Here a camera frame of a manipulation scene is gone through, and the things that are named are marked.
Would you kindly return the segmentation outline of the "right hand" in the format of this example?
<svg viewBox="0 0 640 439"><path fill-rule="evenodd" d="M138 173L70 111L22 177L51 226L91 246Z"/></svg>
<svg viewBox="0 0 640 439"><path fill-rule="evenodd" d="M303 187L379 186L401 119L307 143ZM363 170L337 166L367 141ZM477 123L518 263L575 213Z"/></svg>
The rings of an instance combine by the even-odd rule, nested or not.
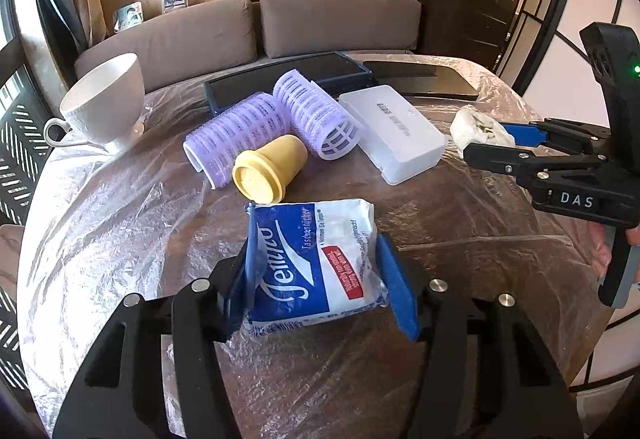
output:
<svg viewBox="0 0 640 439"><path fill-rule="evenodd" d="M612 260L612 248L606 241L605 226L600 223L589 222L588 230L592 242L591 266L597 277L603 277L608 271ZM627 242L632 246L640 245L640 230L638 227L626 231Z"/></svg>

